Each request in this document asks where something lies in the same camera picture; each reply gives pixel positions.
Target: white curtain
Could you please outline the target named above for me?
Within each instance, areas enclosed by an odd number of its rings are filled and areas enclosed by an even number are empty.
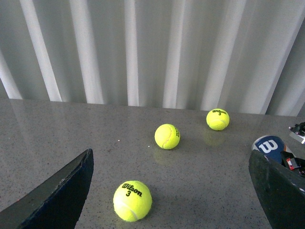
[[[304,0],[0,0],[0,97],[305,116]]]

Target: yellow tennis ball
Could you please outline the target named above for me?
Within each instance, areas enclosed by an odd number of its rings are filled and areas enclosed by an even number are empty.
[[[137,180],[124,182],[113,196],[114,211],[128,222],[144,218],[151,209],[152,202],[148,187]]]
[[[154,139],[162,149],[173,149],[180,141],[180,133],[172,124],[163,124],[156,130]]]
[[[213,109],[206,116],[206,123],[213,130],[223,130],[230,122],[229,114],[223,109]]]

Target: curtain fold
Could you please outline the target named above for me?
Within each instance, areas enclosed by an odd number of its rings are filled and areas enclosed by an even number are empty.
[[[305,116],[303,0],[2,0],[0,97]]]

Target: wilson logo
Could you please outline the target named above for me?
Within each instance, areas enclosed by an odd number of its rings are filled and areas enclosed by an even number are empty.
[[[265,154],[270,153],[272,150],[278,148],[277,143],[274,140],[268,140],[258,146]]]
[[[140,192],[139,190],[134,188],[133,185],[125,183],[122,185],[122,188],[126,188],[128,190],[126,196],[130,196],[130,194],[133,192],[133,193],[137,194],[138,196],[142,197],[142,192]]]

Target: tennis ball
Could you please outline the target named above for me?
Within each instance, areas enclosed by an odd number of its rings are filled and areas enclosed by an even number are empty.
[[[113,196],[114,211],[128,222],[144,218],[151,209],[152,202],[148,187],[137,180],[124,182]]]
[[[172,124],[163,124],[156,130],[154,139],[162,149],[173,149],[180,141],[180,133]]]
[[[213,130],[223,130],[230,122],[229,114],[223,109],[213,109],[206,116],[206,123]]]

